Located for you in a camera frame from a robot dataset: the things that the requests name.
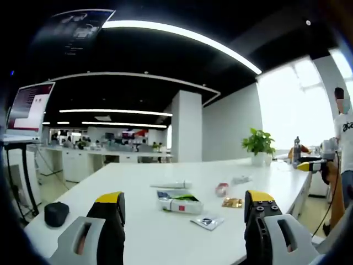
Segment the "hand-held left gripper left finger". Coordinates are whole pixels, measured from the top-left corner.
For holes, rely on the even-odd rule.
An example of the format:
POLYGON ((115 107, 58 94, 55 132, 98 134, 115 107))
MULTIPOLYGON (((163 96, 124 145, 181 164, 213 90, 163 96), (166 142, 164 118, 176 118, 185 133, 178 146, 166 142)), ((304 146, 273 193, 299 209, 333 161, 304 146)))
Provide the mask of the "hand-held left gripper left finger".
POLYGON ((125 197, 113 192, 98 197, 58 237, 50 264, 123 264, 125 197))

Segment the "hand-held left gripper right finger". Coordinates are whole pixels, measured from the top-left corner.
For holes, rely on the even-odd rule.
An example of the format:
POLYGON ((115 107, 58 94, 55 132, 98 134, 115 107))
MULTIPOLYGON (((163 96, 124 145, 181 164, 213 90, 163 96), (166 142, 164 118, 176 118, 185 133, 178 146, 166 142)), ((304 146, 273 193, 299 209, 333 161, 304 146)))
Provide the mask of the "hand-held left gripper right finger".
POLYGON ((315 264, 320 257, 309 231, 267 193, 246 191, 244 222, 249 264, 315 264))

